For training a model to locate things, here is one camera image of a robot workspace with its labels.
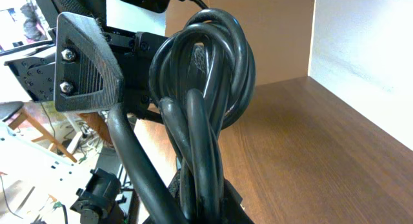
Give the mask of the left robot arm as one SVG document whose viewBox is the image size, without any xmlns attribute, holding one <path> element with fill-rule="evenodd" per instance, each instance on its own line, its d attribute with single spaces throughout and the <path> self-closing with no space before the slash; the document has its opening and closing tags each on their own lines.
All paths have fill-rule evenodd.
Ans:
<svg viewBox="0 0 413 224">
<path fill-rule="evenodd" d="M 143 119 L 161 123 L 160 114 L 150 112 L 148 97 L 149 64 L 165 37 L 133 32 L 106 25 L 106 0 L 35 0 L 50 26 L 53 40 L 36 42 L 13 50 L 21 51 L 47 45 L 55 53 L 5 62 L 34 101 L 49 101 L 51 94 L 59 112 L 97 112 L 118 103 L 131 108 Z M 120 0 L 149 12 L 163 13 L 170 0 Z M 160 40 L 150 45 L 149 40 Z M 16 159 L 1 153 L 1 167 L 6 172 L 40 182 L 54 196 L 63 189 L 75 189 L 78 171 L 73 162 L 50 153 L 45 148 L 15 136 L 12 126 L 1 124 L 1 147 L 15 146 Z"/>
</svg>

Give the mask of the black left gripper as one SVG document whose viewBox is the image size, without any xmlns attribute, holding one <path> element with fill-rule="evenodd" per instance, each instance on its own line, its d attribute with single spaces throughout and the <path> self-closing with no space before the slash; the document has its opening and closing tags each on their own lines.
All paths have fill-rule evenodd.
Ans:
<svg viewBox="0 0 413 224">
<path fill-rule="evenodd" d="M 95 112 L 123 103 L 141 119 L 149 111 L 151 61 L 165 37 L 146 32 L 102 33 L 95 19 L 70 12 L 57 17 L 57 39 L 26 45 L 31 56 L 5 61 L 32 101 L 54 101 L 59 112 Z M 190 71 L 207 74 L 203 45 L 192 49 Z"/>
</svg>

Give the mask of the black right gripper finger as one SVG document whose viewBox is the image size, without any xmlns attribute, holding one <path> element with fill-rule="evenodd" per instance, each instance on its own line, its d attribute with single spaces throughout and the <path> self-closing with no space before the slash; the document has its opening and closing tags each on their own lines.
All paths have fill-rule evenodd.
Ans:
<svg viewBox="0 0 413 224">
<path fill-rule="evenodd" d="M 179 201 L 179 182 L 180 170 L 178 170 L 168 185 L 168 190 L 177 204 Z M 242 197 L 229 182 L 224 182 L 224 198 L 221 206 L 221 219 L 218 223 L 222 224 L 254 224 L 244 209 L 241 207 Z"/>
</svg>

